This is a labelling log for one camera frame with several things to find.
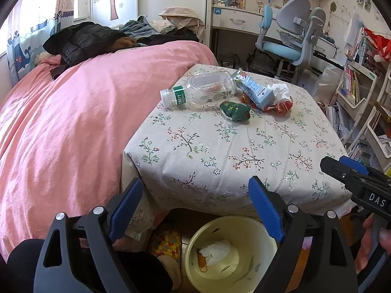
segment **yellow trash bin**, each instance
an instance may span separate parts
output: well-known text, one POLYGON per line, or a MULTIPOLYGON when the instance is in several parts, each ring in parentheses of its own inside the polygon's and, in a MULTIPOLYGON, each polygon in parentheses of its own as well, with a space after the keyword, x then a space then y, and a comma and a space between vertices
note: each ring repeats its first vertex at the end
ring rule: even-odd
POLYGON ((185 252, 185 270, 201 293, 252 293, 276 251, 275 240, 261 222, 242 216, 220 217, 201 227, 191 238, 185 252), (201 272, 197 250, 221 240, 230 242, 229 253, 201 272))

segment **green object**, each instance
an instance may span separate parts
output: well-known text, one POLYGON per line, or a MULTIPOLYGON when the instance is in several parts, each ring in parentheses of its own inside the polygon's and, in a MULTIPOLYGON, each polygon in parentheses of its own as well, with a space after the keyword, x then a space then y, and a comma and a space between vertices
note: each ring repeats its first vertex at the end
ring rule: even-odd
POLYGON ((335 12, 337 11, 337 4, 335 2, 332 2, 330 4, 330 12, 335 12))
POLYGON ((220 104, 222 113, 232 121, 243 121, 250 119, 251 106, 237 104, 236 102, 224 101, 220 104))
POLYGON ((186 97, 185 97, 185 92, 183 90, 182 86, 174 87, 174 94, 176 98, 176 103, 178 105, 182 105, 186 103, 186 97))

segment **blue gripper pad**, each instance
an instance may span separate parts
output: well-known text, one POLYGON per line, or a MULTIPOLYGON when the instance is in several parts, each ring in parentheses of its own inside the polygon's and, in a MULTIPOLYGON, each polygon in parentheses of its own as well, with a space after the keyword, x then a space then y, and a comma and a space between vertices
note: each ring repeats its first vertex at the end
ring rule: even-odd
POLYGON ((126 228, 129 225, 130 219, 143 196, 144 184, 139 178, 134 181, 133 185, 128 189, 128 192, 115 209, 115 212, 110 219, 110 232, 108 238, 114 243, 117 239, 122 238, 126 228))
POLYGON ((361 163, 358 163, 357 161, 347 157, 347 156, 341 156, 339 158, 339 161, 342 164, 345 164, 346 166, 351 167, 352 169, 355 169, 357 172, 359 172, 362 175, 368 175, 369 172, 367 171, 365 165, 362 165, 361 163))
POLYGON ((269 236, 281 243, 285 238, 282 218, 259 183, 261 182, 255 177, 251 177, 248 181, 248 194, 269 236))

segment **blue seat cushion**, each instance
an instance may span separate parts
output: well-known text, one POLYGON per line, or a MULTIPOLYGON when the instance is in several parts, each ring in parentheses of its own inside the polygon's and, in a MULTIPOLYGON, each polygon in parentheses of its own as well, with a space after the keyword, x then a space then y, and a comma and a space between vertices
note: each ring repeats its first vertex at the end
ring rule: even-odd
POLYGON ((288 60, 296 61, 300 59, 302 55, 300 52, 286 47, 284 45, 279 45, 271 42, 263 42, 262 48, 267 52, 272 52, 280 57, 286 58, 288 60))

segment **yellow floral slipper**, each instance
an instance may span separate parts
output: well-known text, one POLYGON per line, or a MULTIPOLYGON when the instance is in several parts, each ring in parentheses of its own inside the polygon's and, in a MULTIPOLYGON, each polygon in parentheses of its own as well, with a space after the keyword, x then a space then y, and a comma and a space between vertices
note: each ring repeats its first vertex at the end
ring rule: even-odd
POLYGON ((159 225, 149 242, 149 253, 156 257, 168 255, 181 265, 182 237, 179 229, 171 223, 159 225))

